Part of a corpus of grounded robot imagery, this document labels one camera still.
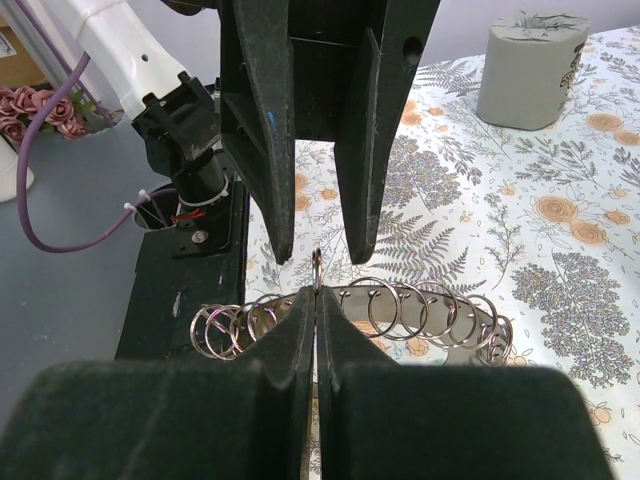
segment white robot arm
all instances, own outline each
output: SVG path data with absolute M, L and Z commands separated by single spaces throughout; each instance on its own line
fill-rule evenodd
M 98 65 L 132 120 L 143 98 L 180 86 L 185 68 L 158 43 L 126 0 L 56 0 L 55 12 Z
M 126 0 L 55 0 L 56 14 L 98 65 L 185 207 L 209 205 L 227 180 L 213 156 L 220 122 L 197 78 L 169 55 Z

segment metal ring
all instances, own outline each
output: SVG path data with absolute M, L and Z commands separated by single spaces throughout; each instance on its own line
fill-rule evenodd
M 420 296 L 420 298 L 422 299 L 423 305 L 424 305 L 424 307 L 420 309 L 420 324 L 419 324 L 419 327 L 415 332 L 412 332 L 411 328 L 409 327 L 409 325 L 407 325 L 407 322 L 405 322 L 405 319 L 404 319 L 403 302 L 404 302 L 405 297 L 400 295 L 400 294 L 398 295 L 398 297 L 400 298 L 400 323 L 402 324 L 404 329 L 407 332 L 409 332 L 409 335 L 404 335 L 404 336 L 387 335 L 386 338 L 389 338 L 390 340 L 396 340 L 396 341 L 409 341 L 412 338 L 415 338 L 418 335 L 420 335 L 422 330 L 424 330 L 426 328 L 427 322 L 429 321 L 429 305 L 427 303 L 427 299 L 424 297 L 422 292 L 420 290 L 418 290 L 416 287 L 414 287 L 413 285 L 409 285 L 409 284 L 404 283 L 404 282 L 396 282 L 396 283 L 393 284 L 393 287 L 396 289 L 396 292 L 397 292 L 397 288 L 404 288 L 406 290 L 411 290 L 411 291 L 415 292 L 418 296 Z
M 257 300 L 251 302 L 250 304 L 246 304 L 243 307 L 243 310 L 248 306 L 251 305 L 251 307 L 249 308 L 249 311 L 247 313 L 248 317 L 247 317 L 247 328 L 249 329 L 249 335 L 251 335 L 251 338 L 253 338 L 254 342 L 257 342 L 259 340 L 258 338 L 258 334 L 256 333 L 256 330 L 258 329 L 258 324 L 256 322 L 256 317 L 253 316 L 253 312 L 256 308 L 262 306 L 262 304 L 267 303 L 264 300 L 269 299 L 269 301 L 271 300 L 278 300 L 282 298 L 282 295 L 277 295 L 275 293 L 267 293 L 266 295 L 261 296 L 260 298 L 258 298 Z M 274 326 L 278 324 L 278 319 L 276 318 L 276 316 L 274 314 L 271 315 L 274 321 Z
M 218 322 L 216 318 L 220 314 L 225 314 L 230 320 L 233 320 L 229 315 L 229 313 L 227 312 L 233 311 L 235 312 L 235 315 L 237 315 L 237 312 L 240 310 L 242 310 L 242 307 L 240 307 L 239 305 L 225 305 L 216 309 L 211 315 L 209 315 L 209 318 L 207 318 L 207 323 L 205 324 L 205 327 L 204 327 L 204 341 L 207 344 L 207 348 L 209 349 L 209 352 L 211 352 L 211 354 L 214 355 L 219 360 L 227 360 L 227 361 L 231 360 L 231 358 L 228 358 L 228 357 L 231 354 L 233 354 L 234 345 L 232 342 L 232 345 L 229 348 L 227 348 L 224 352 L 217 353 L 214 350 L 214 348 L 211 346 L 211 343 L 209 342 L 209 328 L 211 328 L 211 325 L 214 325 L 222 333 L 226 333 L 227 335 L 231 336 L 231 332 L 229 331 L 229 329 L 226 328 L 224 325 L 222 325 L 220 322 Z
M 367 337 L 369 338 L 377 338 L 377 337 L 382 337 L 384 335 L 386 335 L 387 333 L 389 333 L 391 330 L 394 329 L 394 327 L 396 326 L 396 322 L 398 321 L 398 316 L 400 314 L 400 297 L 398 297 L 398 292 L 395 290 L 395 288 L 393 288 L 391 286 L 390 283 L 385 282 L 384 280 L 382 280 L 381 278 L 377 278 L 377 277 L 362 277 L 359 278 L 357 280 L 354 280 L 353 282 L 351 282 L 349 284 L 349 287 L 354 287 L 355 285 L 362 283 L 362 282 L 378 282 L 380 285 L 384 286 L 387 288 L 387 290 L 389 290 L 389 292 L 391 293 L 391 295 L 393 296 L 393 300 L 396 304 L 396 313 L 393 316 L 393 320 L 391 321 L 391 323 L 389 324 L 389 326 L 387 327 L 386 330 L 382 330 L 378 324 L 376 323 L 376 321 L 373 319 L 373 313 L 371 312 L 371 304 L 373 302 L 373 298 L 374 297 L 370 297 L 369 298 L 369 304 L 367 306 L 367 313 L 369 316 L 369 323 L 371 323 L 371 326 L 374 328 L 374 330 L 378 333 L 374 333 L 374 334 L 365 334 Z M 340 300 L 340 306 L 342 307 L 344 305 L 344 296 L 342 297 L 342 299 Z
M 451 339 L 451 341 L 453 342 L 453 345 L 451 346 L 451 348 L 462 348 L 462 349 L 465 349 L 465 350 L 477 350 L 478 349 L 477 345 L 467 345 L 467 343 L 473 338 L 474 333 L 478 329 L 478 318 L 479 318 L 478 309 L 473 304 L 473 302 L 470 300 L 471 297 L 473 297 L 474 295 L 471 295 L 471 296 L 468 296 L 468 297 L 465 297 L 465 296 L 462 296 L 462 295 L 458 295 L 458 296 L 459 296 L 459 300 L 461 300 L 463 303 L 468 305 L 469 308 L 472 311 L 472 313 L 470 313 L 467 316 L 467 318 L 473 318 L 473 328 L 469 331 L 467 336 L 464 337 L 462 340 L 458 340 L 456 338 L 455 334 L 453 333 L 453 329 L 452 329 L 451 332 L 449 332 L 449 339 Z M 456 316 L 455 316 L 455 319 L 454 319 L 454 323 L 458 323 L 458 321 L 460 319 L 459 317 L 460 317 L 460 312 L 457 312 Z
M 479 300 L 482 300 L 484 303 L 486 303 L 489 306 L 489 310 L 491 310 L 491 332 L 489 332 L 487 338 L 481 340 L 478 344 L 476 344 L 475 348 L 479 350 L 484 348 L 486 345 L 488 345 L 491 342 L 491 337 L 493 336 L 496 329 L 498 328 L 498 310 L 496 309 L 496 306 L 493 304 L 491 300 L 489 300 L 487 297 L 484 297 L 482 295 L 469 295 L 467 298 L 468 299 L 477 298 Z M 474 329 L 472 332 L 474 332 L 478 328 L 478 314 L 477 314 L 477 310 L 475 309 L 474 309 L 474 314 L 475 314 L 475 319 L 474 319 L 475 322 L 474 322 Z
M 438 282 L 427 280 L 425 282 L 421 282 L 417 284 L 416 288 L 420 288 L 422 285 L 435 285 L 439 288 L 442 288 L 449 294 L 449 297 L 451 298 L 451 300 L 453 300 L 453 306 L 449 308 L 449 313 L 447 314 L 447 326 L 445 327 L 445 329 L 438 334 L 430 334 L 430 333 L 427 334 L 426 332 L 423 332 L 423 338 L 427 339 L 431 344 L 439 348 L 444 348 L 445 350 L 448 350 L 449 348 L 451 348 L 450 346 L 435 342 L 434 340 L 437 340 L 439 338 L 444 337 L 445 335 L 448 335 L 449 332 L 453 330 L 456 319 L 458 317 L 458 312 L 460 311 L 460 304 L 458 303 L 458 299 L 456 298 L 455 293 L 453 293 L 453 290 L 451 290 L 449 287 L 442 285 L 441 283 L 438 283 Z
M 203 305 L 202 308 L 198 310 L 198 312 L 193 316 L 193 320 L 191 321 L 191 326 L 189 328 L 189 337 L 191 338 L 191 345 L 198 353 L 200 353 L 201 355 L 204 355 L 207 358 L 215 359 L 218 357 L 212 355 L 211 353 L 205 351 L 202 347 L 200 347 L 200 344 L 196 338 L 196 326 L 200 318 L 203 318 L 205 320 L 209 318 L 209 315 L 210 315 L 209 310 L 215 310 L 217 307 L 221 307 L 221 306 L 222 305 Z
M 311 254 L 311 283 L 313 293 L 318 295 L 322 288 L 322 253 L 319 248 Z
M 511 346 L 513 345 L 513 326 L 511 325 L 511 321 L 504 315 L 498 316 L 498 325 L 502 328 L 503 335 L 501 338 L 504 340 L 505 345 L 502 348 L 502 355 L 495 359 L 492 358 L 492 361 L 497 365 L 504 365 L 509 357 Z

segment screw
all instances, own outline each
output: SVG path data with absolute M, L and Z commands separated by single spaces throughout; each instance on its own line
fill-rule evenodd
M 205 232 L 204 230 L 198 230 L 196 233 L 191 235 L 191 241 L 193 243 L 197 243 L 198 245 L 200 245 L 201 243 L 206 242 L 207 238 L 209 238 L 209 234 L 207 232 Z

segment zip tie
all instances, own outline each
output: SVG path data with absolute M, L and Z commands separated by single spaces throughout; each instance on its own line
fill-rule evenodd
M 138 215 L 140 214 L 140 212 L 138 212 L 138 209 L 136 207 L 134 207 L 133 205 L 131 205 L 129 202 L 124 204 L 124 209 L 125 210 L 131 210 L 133 213 L 137 213 Z
M 138 196 L 140 198 L 144 198 L 147 202 L 151 202 L 151 195 L 147 193 L 146 190 L 142 189 L 138 192 Z

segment floral tablecloth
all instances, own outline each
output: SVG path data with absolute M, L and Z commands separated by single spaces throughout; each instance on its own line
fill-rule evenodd
M 274 261 L 252 206 L 247 299 L 363 275 L 437 279 L 513 320 L 510 363 L 582 392 L 619 478 L 640 471 L 640 27 L 590 37 L 560 120 L 536 132 L 475 115 L 483 57 L 419 70 L 389 163 L 376 253 L 349 260 L 332 146 L 297 147 L 294 255 Z M 400 362 L 428 345 L 380 344 Z M 312 473 L 319 474 L 317 417 Z

